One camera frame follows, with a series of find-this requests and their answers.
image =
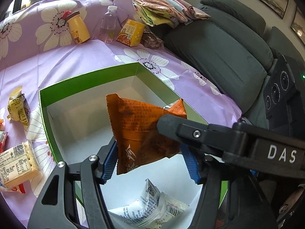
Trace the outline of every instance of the wall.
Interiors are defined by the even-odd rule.
[[[200,0],[185,0],[188,3],[192,4],[193,6],[198,7]],[[266,5],[264,5],[259,0],[238,0],[248,6],[249,8],[253,9],[255,12],[260,14],[264,20],[266,21],[266,31],[270,30],[271,27],[276,26],[279,28],[294,44],[297,50],[302,55],[303,59],[305,60],[305,48],[302,43],[299,41],[297,35],[290,29],[290,25],[294,18],[295,14],[295,2],[293,0],[289,0],[288,6],[286,9],[286,13],[284,18],[281,19],[278,17],[271,9],[269,9]]]

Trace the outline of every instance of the blue gripper pad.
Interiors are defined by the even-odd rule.
[[[112,177],[112,173],[114,171],[116,162],[118,159],[117,155],[117,143],[116,141],[113,143],[105,161],[103,164],[103,175],[102,180],[106,183]]]
[[[198,184],[200,181],[200,176],[199,176],[198,163],[196,161],[196,158],[190,152],[188,145],[180,144],[180,150],[182,152],[184,162],[186,164],[186,167],[188,168],[191,179],[193,179],[195,183]]]

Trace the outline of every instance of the bear illustration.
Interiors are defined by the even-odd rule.
[[[78,31],[73,32],[72,37],[73,37],[75,43],[77,43],[77,44],[83,43],[83,41],[79,38]]]

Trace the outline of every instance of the pile of folded fabric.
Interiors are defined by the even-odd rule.
[[[210,17],[184,0],[132,0],[132,2],[141,20],[151,27],[168,24],[175,28],[179,23],[187,25],[195,19],[204,20]]]

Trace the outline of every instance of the brown bottle cap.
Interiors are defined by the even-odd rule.
[[[65,21],[67,22],[69,19],[73,18],[74,16],[77,16],[77,15],[80,15],[80,12],[79,11],[75,11],[71,14],[69,14],[66,18],[65,18]]]

